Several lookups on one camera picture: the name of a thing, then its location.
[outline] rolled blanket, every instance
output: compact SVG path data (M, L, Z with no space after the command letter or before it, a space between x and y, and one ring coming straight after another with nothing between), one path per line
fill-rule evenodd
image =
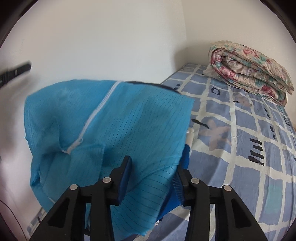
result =
M283 66L247 46L230 41L216 42L210 48L209 60L206 75L213 68L220 78L211 77L275 104L285 106L287 93L294 91L291 77Z

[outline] black cable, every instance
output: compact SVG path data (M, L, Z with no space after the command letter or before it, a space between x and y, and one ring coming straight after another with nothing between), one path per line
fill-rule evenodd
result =
M13 211L10 209L10 207L8 207L1 199L0 199L0 202L2 202L10 211L11 211L11 213L12 213L12 215L15 217L15 220L17 221L17 223L18 223L18 225L20 226L20 229L22 230L22 233L23 233L23 235L24 235L24 237L25 237L25 239L26 239L26 241L28 241L27 240L27 237L26 237L26 235L25 235L25 233L24 233L24 231L23 231L23 229L22 229L22 227L21 227L21 225L20 225L20 223L19 223L19 221L17 220L17 218L16 218L16 216L15 216L15 214L13 213Z

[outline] light blue fabric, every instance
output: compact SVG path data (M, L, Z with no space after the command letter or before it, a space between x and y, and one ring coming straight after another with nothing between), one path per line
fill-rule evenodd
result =
M127 195L111 215L116 240L154 226L185 144L193 99L169 90L120 83L70 154L85 122L114 81L72 80L29 96L26 139L31 149L30 185L49 211L69 185L94 184L132 157Z

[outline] round metal pin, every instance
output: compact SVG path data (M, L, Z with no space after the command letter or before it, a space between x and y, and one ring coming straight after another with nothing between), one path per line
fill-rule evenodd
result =
M110 177L104 177L103 182L104 183L109 183L109 182L111 182L111 178Z
M200 180L197 179L197 178L192 178L191 182L194 183L194 184L198 184L200 182Z
M78 188L77 184L72 184L70 190L76 190Z
M224 190L225 190L225 191L231 191L231 189L232 189L232 188L231 188L231 186L229 186L229 185L225 185L225 186L224 186Z

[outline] bed sheet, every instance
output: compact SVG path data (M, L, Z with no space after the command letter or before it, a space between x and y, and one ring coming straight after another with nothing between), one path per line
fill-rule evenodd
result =
M203 75L187 64L163 84L195 99L189 171L206 184L231 185L269 241L280 240L295 216L295 131L283 107ZM189 208L177 207L135 241L185 239ZM215 240L211 206L210 240Z

